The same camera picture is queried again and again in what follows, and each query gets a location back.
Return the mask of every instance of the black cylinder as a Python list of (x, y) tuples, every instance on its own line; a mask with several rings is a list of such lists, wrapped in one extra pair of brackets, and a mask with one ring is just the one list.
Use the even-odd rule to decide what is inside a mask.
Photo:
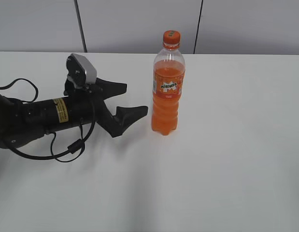
[(11, 124), (11, 115), (14, 104), (0, 95), (0, 133), (5, 132)]
[(92, 107), (87, 95), (75, 95), (24, 104), (22, 116), (27, 125), (42, 125), (50, 133), (90, 123)]

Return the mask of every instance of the table surface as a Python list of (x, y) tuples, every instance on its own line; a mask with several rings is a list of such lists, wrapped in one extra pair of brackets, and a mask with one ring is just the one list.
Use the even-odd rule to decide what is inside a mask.
[[(0, 52), (0, 86), (24, 77), (63, 96), (69, 53)], [(0, 149), (0, 232), (299, 232), (299, 56), (184, 55), (179, 124), (153, 132), (153, 54), (85, 54), (128, 84), (116, 106), (148, 116), (112, 139), (96, 126), (75, 162)], [(30, 100), (26, 83), (0, 93)], [(21, 148), (49, 155), (51, 136)], [(59, 132), (62, 151), (78, 129)]]

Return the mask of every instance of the plastic bottle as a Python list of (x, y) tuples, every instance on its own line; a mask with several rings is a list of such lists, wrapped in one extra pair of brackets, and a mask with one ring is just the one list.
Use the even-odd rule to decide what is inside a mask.
[(181, 35), (168, 30), (163, 35), (163, 49), (154, 61), (152, 129), (168, 135), (177, 127), (177, 111), (185, 75), (185, 60), (178, 48)]

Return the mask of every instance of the black cable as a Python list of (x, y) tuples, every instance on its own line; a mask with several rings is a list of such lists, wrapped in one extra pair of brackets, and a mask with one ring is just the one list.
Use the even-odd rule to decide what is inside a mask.
[[(83, 126), (82, 126), (82, 124), (80, 124), (80, 131), (81, 131), (81, 138), (82, 138), (82, 140), (83, 140), (84, 138), (83, 138)], [(71, 159), (71, 160), (67, 160), (67, 161), (59, 160), (58, 158), (55, 157), (55, 155), (54, 155), (54, 153), (53, 153), (53, 145), (54, 145), (54, 141), (55, 141), (55, 139), (56, 139), (56, 132), (52, 132), (51, 134), (54, 135), (54, 138), (53, 138), (53, 140), (52, 140), (52, 142), (51, 142), (50, 150), (51, 150), (51, 154), (52, 154), (52, 156), (53, 156), (54, 159), (57, 160), (58, 162), (61, 162), (61, 163), (70, 163), (70, 162), (76, 160), (77, 158), (79, 158), (79, 157), (81, 156), (81, 154), (85, 151), (85, 143), (84, 143), (83, 146), (82, 146), (82, 149), (81, 149), (81, 151), (80, 151), (80, 153), (78, 154), (77, 157), (75, 157), (75, 158), (73, 158), (73, 159)]]
[(29, 84), (31, 84), (33, 87), (34, 87), (34, 89), (35, 89), (35, 96), (34, 96), (34, 99), (32, 100), (32, 101), (22, 101), (22, 102), (26, 102), (26, 103), (31, 103), (31, 102), (34, 102), (35, 100), (37, 100), (37, 98), (38, 98), (38, 95), (39, 95), (39, 90), (38, 90), (38, 88), (31, 82), (31, 81), (29, 81), (29, 80), (27, 80), (27, 79), (24, 79), (24, 78), (17, 78), (17, 79), (15, 79), (15, 80), (13, 80), (10, 84), (8, 84), (7, 86), (3, 86), (3, 87), (0, 87), (0, 90), (6, 90), (6, 89), (8, 89), (8, 88), (11, 88), (17, 81), (20, 81), (20, 80), (22, 80), (22, 81), (27, 81)]
[[(91, 104), (91, 107), (92, 107), (92, 121), (91, 121), (91, 126), (90, 126), (90, 129), (87, 133), (87, 135), (85, 136), (85, 138), (83, 139), (83, 142), (85, 142), (91, 135), (94, 127), (95, 127), (95, 119), (96, 119), (96, 110), (95, 110), (95, 105), (92, 101), (92, 99), (89, 97), (89, 101), (90, 101), (90, 104)], [(19, 150), (17, 150), (15, 147), (13, 147), (12, 143), (5, 140), (5, 139), (2, 139), (4, 145), (10, 149), (11, 151), (13, 151), (14, 153), (16, 153), (17, 155), (23, 157), (23, 158), (26, 158), (26, 159), (30, 159), (30, 160), (53, 160), (53, 159), (58, 159), (60, 157), (63, 157), (67, 154), (70, 153), (69, 150), (66, 150), (60, 154), (57, 154), (57, 155), (51, 155), (51, 156), (32, 156), (32, 155), (28, 155), (28, 154), (25, 154)]]

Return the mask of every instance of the bottle label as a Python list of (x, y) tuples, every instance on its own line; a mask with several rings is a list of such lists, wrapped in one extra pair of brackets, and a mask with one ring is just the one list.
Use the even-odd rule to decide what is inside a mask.
[(64, 100), (62, 98), (57, 98), (57, 99), (53, 99), (53, 101), (56, 105), (59, 123), (68, 122), (69, 115)]
[(154, 73), (153, 93), (160, 98), (172, 99), (182, 94), (185, 73), (177, 77), (166, 78)]

